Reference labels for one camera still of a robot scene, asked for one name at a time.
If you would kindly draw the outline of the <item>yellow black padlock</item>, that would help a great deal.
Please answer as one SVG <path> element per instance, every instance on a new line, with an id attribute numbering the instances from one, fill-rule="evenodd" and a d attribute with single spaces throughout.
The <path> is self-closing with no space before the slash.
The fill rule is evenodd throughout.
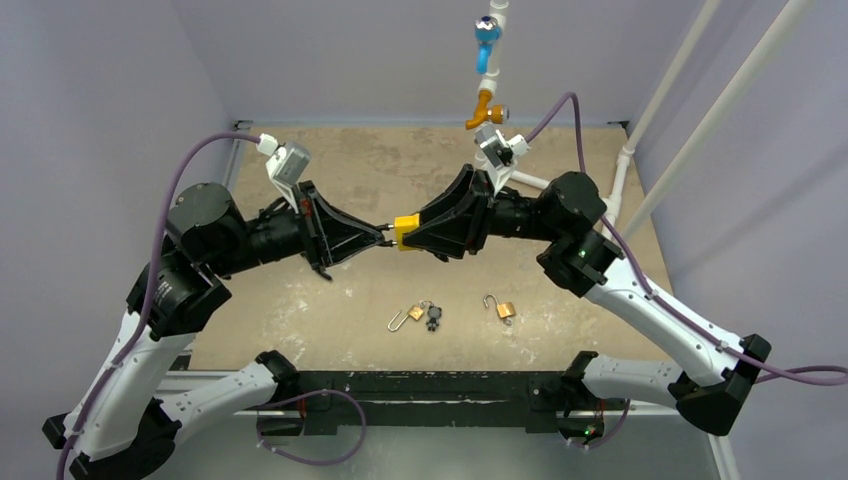
<path id="1" fill-rule="evenodd" d="M 386 236 L 377 244 L 378 247 L 394 248 L 399 251 L 417 250 L 417 247 L 408 246 L 405 237 L 418 229 L 420 226 L 420 214 L 418 212 L 395 217 L 391 222 L 379 225 L 377 230 Z"/>

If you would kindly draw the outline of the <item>brass padlock long shackle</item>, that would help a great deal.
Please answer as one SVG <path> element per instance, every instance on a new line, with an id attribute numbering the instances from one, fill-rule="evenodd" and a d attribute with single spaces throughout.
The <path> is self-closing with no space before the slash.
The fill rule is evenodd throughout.
<path id="1" fill-rule="evenodd" d="M 419 321 L 424 314 L 424 308 L 420 303 L 412 305 L 406 311 L 398 310 L 388 322 L 387 330 L 392 333 L 397 332 L 407 321 Z"/>

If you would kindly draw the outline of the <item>black key bunch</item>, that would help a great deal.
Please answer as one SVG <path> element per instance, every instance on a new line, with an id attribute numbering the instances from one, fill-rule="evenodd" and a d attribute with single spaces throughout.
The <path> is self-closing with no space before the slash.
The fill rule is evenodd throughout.
<path id="1" fill-rule="evenodd" d="M 424 310 L 425 325 L 427 330 L 435 332 L 441 324 L 442 308 L 435 305 L 432 301 L 422 301 L 422 309 Z"/>

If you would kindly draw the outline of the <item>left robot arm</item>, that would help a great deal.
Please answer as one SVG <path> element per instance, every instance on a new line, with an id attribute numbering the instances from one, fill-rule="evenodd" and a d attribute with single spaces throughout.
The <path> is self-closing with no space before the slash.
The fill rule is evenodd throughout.
<path id="1" fill-rule="evenodd" d="M 58 478 L 142 479 L 223 417 L 304 402 L 300 372 L 275 350 L 199 389 L 171 396 L 157 390 L 177 357 L 230 300 L 230 277 L 292 256 L 325 275 L 385 241 L 383 227 L 330 205 L 311 182 L 252 219 L 225 186 L 196 184 L 167 206 L 154 237 L 151 259 L 128 294 L 119 333 L 96 379 L 73 410 L 43 424 L 60 453 Z"/>

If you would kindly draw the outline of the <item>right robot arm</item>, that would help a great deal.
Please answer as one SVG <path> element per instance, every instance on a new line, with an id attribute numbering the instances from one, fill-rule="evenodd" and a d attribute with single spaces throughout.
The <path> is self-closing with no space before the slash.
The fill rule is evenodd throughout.
<path id="1" fill-rule="evenodd" d="M 409 220 L 397 219 L 402 249 L 448 261 L 480 251 L 491 236 L 546 243 L 537 261 L 557 287 L 615 314 L 658 346 L 664 362 L 628 361 L 584 351 L 561 381 L 576 407 L 630 399 L 675 409 L 703 432 L 727 435 L 754 386 L 771 346 L 703 319 L 639 270 L 631 254 L 596 224 L 606 210 L 585 173 L 555 178 L 538 196 L 496 190 L 470 165 Z"/>

